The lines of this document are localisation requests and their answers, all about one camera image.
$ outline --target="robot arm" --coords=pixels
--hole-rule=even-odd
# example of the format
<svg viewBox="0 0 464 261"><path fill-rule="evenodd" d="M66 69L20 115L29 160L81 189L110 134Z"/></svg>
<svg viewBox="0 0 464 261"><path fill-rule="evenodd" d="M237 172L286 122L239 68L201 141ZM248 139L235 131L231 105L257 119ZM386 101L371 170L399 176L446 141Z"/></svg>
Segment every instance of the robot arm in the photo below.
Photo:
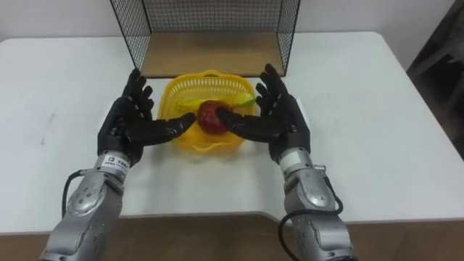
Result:
<svg viewBox="0 0 464 261"><path fill-rule="evenodd" d="M123 95L112 105L98 134L98 159L65 205L63 219L51 232L40 261L96 261L123 205L124 180L144 146L179 137L195 122L193 113L152 120L152 88L134 70Z"/></svg>
<svg viewBox="0 0 464 261"><path fill-rule="evenodd" d="M343 204L330 184L326 167L311 162L310 130L296 99L272 65L266 65L260 78L266 85L256 86L260 117L241 116L221 107L216 115L236 135L268 143L271 159L280 165L287 212L278 227L282 247L290 258L299 260L282 237L283 227L291 220L302 260L357 260L347 227L339 218Z"/></svg>
<svg viewBox="0 0 464 261"><path fill-rule="evenodd" d="M123 205L123 183L129 158L116 151L99 156L95 167L82 171L79 187L67 203L63 219L51 232L39 260L99 260Z"/></svg>
<svg viewBox="0 0 464 261"><path fill-rule="evenodd" d="M326 175L326 166L313 165L303 148L286 150L279 162L284 176L285 211L278 236L286 253L298 260L283 240L282 229L291 220L295 241L303 260L355 261L343 210Z"/></svg>

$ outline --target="black cable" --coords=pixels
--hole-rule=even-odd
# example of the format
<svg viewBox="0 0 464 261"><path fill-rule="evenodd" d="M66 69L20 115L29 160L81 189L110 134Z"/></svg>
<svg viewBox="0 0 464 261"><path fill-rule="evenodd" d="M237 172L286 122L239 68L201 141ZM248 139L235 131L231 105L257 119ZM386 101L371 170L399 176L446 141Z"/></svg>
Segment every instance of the black cable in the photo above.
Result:
<svg viewBox="0 0 464 261"><path fill-rule="evenodd" d="M277 236L278 236L278 241L281 243L281 246L285 253L293 260L293 261L299 261L298 257L295 256L290 248L287 246L285 243L285 240L283 239L283 227L285 226L285 223L290 220L291 218L294 218L299 215L339 215L343 211L343 202L341 202L340 198L335 194L334 188L331 185L331 182L329 181L328 177L324 178L324 181L326 182L327 187L331 190L333 197L335 198L335 202L338 204L339 208L334 211L323 211L323 210L295 210L293 212L290 212L289 214L285 215L282 220L278 224L278 230L277 230Z"/></svg>
<svg viewBox="0 0 464 261"><path fill-rule="evenodd" d="M70 188L71 181L73 181L73 179L81 176L81 174L80 174L81 171L82 170L78 170L78 171L74 172L73 174L71 174L69 177L67 177L67 181L65 183L65 189L63 189L63 197L62 197L62 201L61 201L61 218L65 217L67 191Z"/></svg>

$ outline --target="black wire mesh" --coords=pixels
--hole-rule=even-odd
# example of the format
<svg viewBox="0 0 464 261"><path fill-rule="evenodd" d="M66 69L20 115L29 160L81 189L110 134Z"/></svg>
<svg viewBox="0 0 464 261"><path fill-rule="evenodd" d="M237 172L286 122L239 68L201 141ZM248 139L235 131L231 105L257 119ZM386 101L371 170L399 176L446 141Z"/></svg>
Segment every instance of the black wire mesh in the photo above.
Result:
<svg viewBox="0 0 464 261"><path fill-rule="evenodd" d="M144 0L154 32L276 31L281 0Z"/></svg>
<svg viewBox="0 0 464 261"><path fill-rule="evenodd" d="M289 66L291 45L297 25L300 0L282 0L281 18L278 21L277 40L281 50L282 66L285 73Z"/></svg>
<svg viewBox="0 0 464 261"><path fill-rule="evenodd" d="M300 0L110 1L138 69L152 32L273 31L287 71Z"/></svg>
<svg viewBox="0 0 464 261"><path fill-rule="evenodd" d="M110 0L134 66L141 69L152 34L141 0Z"/></svg>

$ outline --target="wooden floor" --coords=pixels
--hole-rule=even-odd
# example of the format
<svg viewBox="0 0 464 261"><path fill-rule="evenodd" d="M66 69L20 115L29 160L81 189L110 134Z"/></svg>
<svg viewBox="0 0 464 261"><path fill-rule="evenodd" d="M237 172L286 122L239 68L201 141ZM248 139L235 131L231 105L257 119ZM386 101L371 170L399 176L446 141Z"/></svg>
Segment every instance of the wooden floor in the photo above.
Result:
<svg viewBox="0 0 464 261"><path fill-rule="evenodd" d="M259 215L119 220L103 260L289 260ZM464 221L349 225L361 261L464 260ZM286 238L294 247L291 230ZM0 236L2 260L37 260L47 235Z"/></svg>

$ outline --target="wire mesh cage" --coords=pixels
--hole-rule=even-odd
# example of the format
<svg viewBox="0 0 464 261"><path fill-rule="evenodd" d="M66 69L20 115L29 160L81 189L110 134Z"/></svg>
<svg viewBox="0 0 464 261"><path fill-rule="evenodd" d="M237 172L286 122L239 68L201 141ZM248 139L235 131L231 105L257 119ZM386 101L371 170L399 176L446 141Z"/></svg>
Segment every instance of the wire mesh cage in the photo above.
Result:
<svg viewBox="0 0 464 261"><path fill-rule="evenodd" d="M300 0L110 0L146 77L214 69L258 76L289 66Z"/></svg>

